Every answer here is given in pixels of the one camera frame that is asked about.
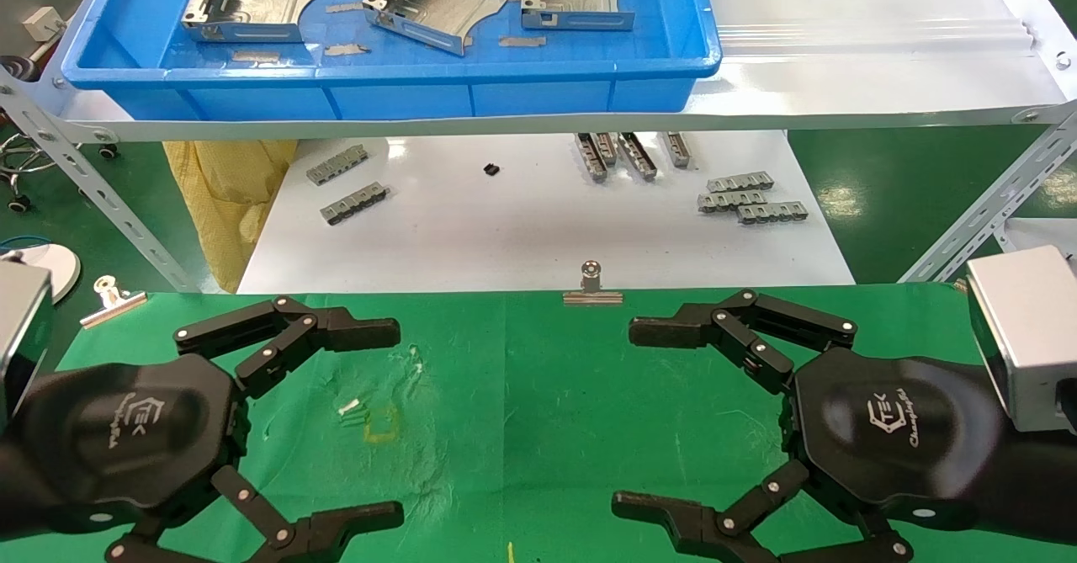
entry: green mat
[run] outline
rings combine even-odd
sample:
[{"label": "green mat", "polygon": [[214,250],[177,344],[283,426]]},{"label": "green mat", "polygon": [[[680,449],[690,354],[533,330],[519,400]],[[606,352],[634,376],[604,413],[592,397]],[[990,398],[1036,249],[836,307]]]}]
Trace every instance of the green mat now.
[{"label": "green mat", "polygon": [[[965,295],[941,284],[775,290],[861,326],[868,356],[978,363]],[[400,319],[401,346],[319,353],[251,408],[240,470],[290,519],[383,499],[401,529],[361,536],[349,563],[659,563],[689,561],[654,525],[610,512],[615,490],[724,508],[775,469],[779,399],[714,351],[637,349],[634,314],[672,314],[730,291],[634,291],[624,307],[567,309],[557,292],[307,295],[356,318]],[[152,295],[83,333],[62,368],[176,356],[178,326],[255,301]],[[782,348],[801,363],[810,353]],[[246,353],[220,360],[232,368]],[[897,523],[922,563],[1073,562],[1077,549]],[[0,545],[4,563],[102,560],[121,531]],[[757,532],[787,552],[858,538],[806,495]],[[221,563],[246,560],[257,533],[223,499],[162,544]]]}]

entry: printed logo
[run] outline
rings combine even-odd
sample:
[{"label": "printed logo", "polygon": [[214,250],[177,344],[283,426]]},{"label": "printed logo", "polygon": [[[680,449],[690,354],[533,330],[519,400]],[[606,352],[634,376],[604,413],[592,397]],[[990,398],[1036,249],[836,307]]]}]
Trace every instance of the printed logo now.
[{"label": "printed logo", "polygon": [[868,418],[871,424],[886,432],[887,435],[903,427],[905,411],[896,403],[887,402],[886,395],[875,394],[875,400],[868,402]]},{"label": "printed logo", "polygon": [[145,427],[157,424],[157,421],[160,420],[160,410],[164,409],[165,402],[146,397],[135,403],[128,403],[137,396],[137,393],[124,395],[123,400],[120,402],[120,407],[112,413],[112,422],[109,424],[109,449],[120,445],[120,435],[123,433],[121,424],[123,426],[135,425],[130,434],[132,437],[137,437],[145,435]]}]

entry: office chair wheel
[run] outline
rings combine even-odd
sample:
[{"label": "office chair wheel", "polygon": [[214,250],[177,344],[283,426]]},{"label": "office chair wheel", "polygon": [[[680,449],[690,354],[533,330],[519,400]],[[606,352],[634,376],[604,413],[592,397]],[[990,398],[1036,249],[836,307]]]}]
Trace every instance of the office chair wheel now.
[{"label": "office chair wheel", "polygon": [[97,154],[101,159],[115,159],[120,156],[120,149],[116,149],[115,144],[101,144],[100,149],[97,149]]},{"label": "office chair wheel", "polygon": [[8,202],[8,210],[14,211],[15,214],[26,214],[32,207],[33,203],[30,202],[30,198],[26,195],[17,195],[16,198]]}]

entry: silver clip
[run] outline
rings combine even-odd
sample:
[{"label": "silver clip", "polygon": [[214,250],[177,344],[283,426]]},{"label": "silver clip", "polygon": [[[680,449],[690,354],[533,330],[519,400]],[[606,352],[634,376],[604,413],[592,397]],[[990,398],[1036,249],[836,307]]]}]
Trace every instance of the silver clip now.
[{"label": "silver clip", "polygon": [[625,295],[619,291],[602,291],[602,265],[596,261],[584,263],[579,291],[562,294],[567,307],[614,307],[624,305]]},{"label": "silver clip", "polygon": [[116,278],[114,276],[103,276],[97,279],[94,282],[94,291],[101,297],[101,310],[81,319],[80,322],[84,329],[103,324],[109,319],[124,314],[127,310],[134,309],[134,307],[141,307],[146,301],[144,291],[131,294],[130,291],[121,291],[120,287],[116,287]]}]

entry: metal shelf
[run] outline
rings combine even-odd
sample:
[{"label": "metal shelf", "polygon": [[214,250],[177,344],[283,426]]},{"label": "metal shelf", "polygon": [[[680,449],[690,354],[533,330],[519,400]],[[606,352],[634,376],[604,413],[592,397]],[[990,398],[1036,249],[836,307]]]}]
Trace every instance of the metal shelf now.
[{"label": "metal shelf", "polygon": [[712,3],[725,59],[681,114],[135,122],[103,93],[66,87],[60,60],[32,95],[69,140],[89,142],[1058,123],[1077,99],[1077,68],[1058,66],[1077,41],[1047,0]]}]

